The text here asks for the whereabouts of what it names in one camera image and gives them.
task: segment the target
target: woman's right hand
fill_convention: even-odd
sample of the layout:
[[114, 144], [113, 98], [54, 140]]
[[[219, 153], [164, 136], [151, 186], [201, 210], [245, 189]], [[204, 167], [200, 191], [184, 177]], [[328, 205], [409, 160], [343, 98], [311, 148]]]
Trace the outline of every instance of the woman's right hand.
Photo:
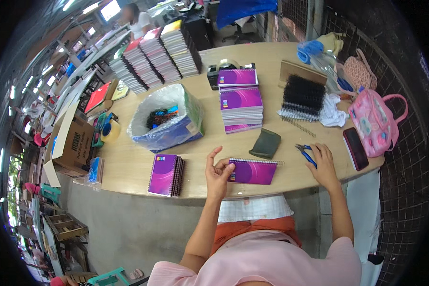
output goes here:
[[310, 147], [315, 154], [315, 161], [318, 169], [310, 162], [305, 163], [305, 165], [310, 169], [313, 177], [318, 183], [325, 187], [328, 192], [341, 189], [341, 183], [337, 178], [333, 165], [332, 152], [325, 144], [310, 144]]

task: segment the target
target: green plastic chair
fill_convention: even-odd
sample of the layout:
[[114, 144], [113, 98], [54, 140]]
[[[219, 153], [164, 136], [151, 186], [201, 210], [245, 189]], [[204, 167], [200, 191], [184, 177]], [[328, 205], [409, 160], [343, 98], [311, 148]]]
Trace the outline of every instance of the green plastic chair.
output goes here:
[[40, 192], [43, 197], [51, 199], [54, 203], [59, 204], [60, 190], [58, 188], [53, 188], [47, 184], [41, 184]]
[[118, 269], [115, 269], [108, 273], [105, 273], [87, 280], [87, 283], [90, 283], [92, 285], [98, 285], [98, 286], [107, 286], [107, 285], [114, 286], [115, 283], [118, 283], [118, 282], [120, 282], [121, 285], [125, 285], [125, 286], [129, 286], [132, 284], [127, 278], [127, 275], [123, 267], [119, 267]]

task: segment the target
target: mobile phone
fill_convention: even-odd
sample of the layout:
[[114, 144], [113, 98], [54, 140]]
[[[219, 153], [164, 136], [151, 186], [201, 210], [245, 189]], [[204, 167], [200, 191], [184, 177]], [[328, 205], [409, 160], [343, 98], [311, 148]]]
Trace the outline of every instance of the mobile phone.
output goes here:
[[346, 149], [348, 149], [351, 163], [356, 171], [360, 171], [369, 165], [364, 146], [359, 139], [359, 135], [354, 127], [343, 131], [343, 141], [345, 142]]

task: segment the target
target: pink bag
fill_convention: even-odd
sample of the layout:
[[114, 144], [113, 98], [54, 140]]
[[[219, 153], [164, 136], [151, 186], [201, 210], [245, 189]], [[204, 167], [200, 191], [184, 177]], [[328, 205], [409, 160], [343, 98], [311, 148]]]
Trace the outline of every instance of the pink bag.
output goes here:
[[340, 76], [343, 74], [343, 78], [347, 80], [354, 92], [349, 92], [343, 89], [338, 83], [337, 87], [345, 94], [349, 94], [352, 97], [357, 96], [357, 92], [361, 86], [368, 89], [375, 90], [377, 88], [377, 77], [370, 69], [367, 59], [361, 49], [356, 49], [357, 57], [349, 57], [345, 60], [344, 65], [335, 64], [334, 71]]
[[[385, 105], [385, 101], [393, 97], [405, 102], [405, 111], [397, 119], [394, 119], [393, 112]], [[367, 157], [377, 157], [394, 148], [399, 138], [397, 124], [406, 118], [408, 112], [407, 100], [400, 94], [390, 94], [382, 98], [375, 90], [361, 91], [348, 108], [348, 113], [353, 119]]]

